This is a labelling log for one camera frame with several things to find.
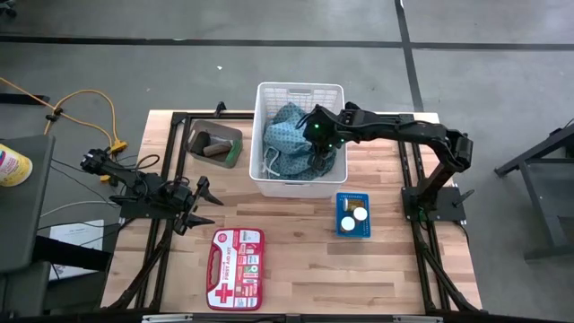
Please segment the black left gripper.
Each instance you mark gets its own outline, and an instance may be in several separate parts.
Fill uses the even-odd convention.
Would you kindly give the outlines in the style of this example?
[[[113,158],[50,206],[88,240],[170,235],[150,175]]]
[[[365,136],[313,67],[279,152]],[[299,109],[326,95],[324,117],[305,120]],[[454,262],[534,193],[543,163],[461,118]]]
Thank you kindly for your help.
[[[196,193],[205,201],[223,205],[223,202],[213,196],[209,190],[210,182],[206,176],[201,176],[196,183]],[[168,185],[168,207],[173,214],[173,231],[185,234],[188,229],[200,225],[215,224],[215,221],[194,214],[196,198],[192,190],[181,182],[173,181]]]

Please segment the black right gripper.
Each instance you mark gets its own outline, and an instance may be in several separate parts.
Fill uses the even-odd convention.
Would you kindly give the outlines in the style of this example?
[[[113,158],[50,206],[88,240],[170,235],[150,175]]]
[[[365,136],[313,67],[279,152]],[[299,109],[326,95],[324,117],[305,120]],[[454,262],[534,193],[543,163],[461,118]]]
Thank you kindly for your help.
[[[344,110],[337,113],[316,105],[304,120],[304,138],[311,143],[313,152],[312,169],[317,173],[328,173],[335,164],[336,149],[342,148],[348,140],[344,137]]]

